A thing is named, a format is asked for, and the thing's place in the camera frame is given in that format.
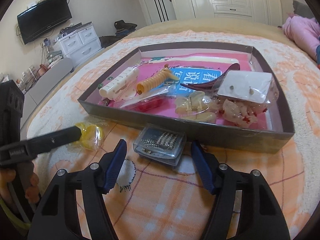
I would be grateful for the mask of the person's left hand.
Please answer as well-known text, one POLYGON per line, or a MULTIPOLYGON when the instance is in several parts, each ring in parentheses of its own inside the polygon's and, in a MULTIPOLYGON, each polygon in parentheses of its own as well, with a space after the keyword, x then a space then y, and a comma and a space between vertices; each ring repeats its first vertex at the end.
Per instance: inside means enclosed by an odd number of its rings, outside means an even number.
MULTIPOLYGON (((8 184, 11 183, 16 177, 16 172, 10 169, 1 170, 1 198, 9 206, 14 207, 14 201, 10 194, 8 184)), ((30 178, 30 186, 25 190, 25 198, 30 203, 37 203, 40 200, 39 197, 39 178, 37 174, 33 173, 30 178)))

